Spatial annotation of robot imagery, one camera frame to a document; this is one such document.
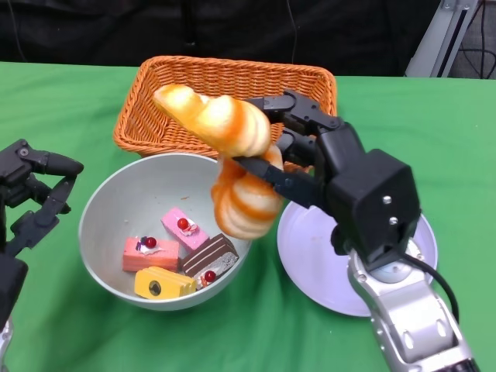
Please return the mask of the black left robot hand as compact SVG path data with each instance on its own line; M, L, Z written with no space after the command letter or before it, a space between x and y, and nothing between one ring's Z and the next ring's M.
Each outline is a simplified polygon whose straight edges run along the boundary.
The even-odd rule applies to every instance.
M67 200L84 165L70 157L34 150L19 139L1 150L1 324L4 325L22 290L28 265L16 256L37 245L71 211ZM33 200L36 212L25 212L11 225L6 239L6 209Z

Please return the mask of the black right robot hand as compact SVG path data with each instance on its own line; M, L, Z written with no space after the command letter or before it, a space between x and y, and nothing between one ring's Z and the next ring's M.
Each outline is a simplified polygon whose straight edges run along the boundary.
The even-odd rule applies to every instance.
M314 166L315 176L299 170L279 170L260 156L236 157L234 161L287 200L329 213L328 183L364 155L355 129L340 117L321 111L317 101L289 89L279 96L247 101L261 109L270 123L284 125L276 142L282 159L301 167Z

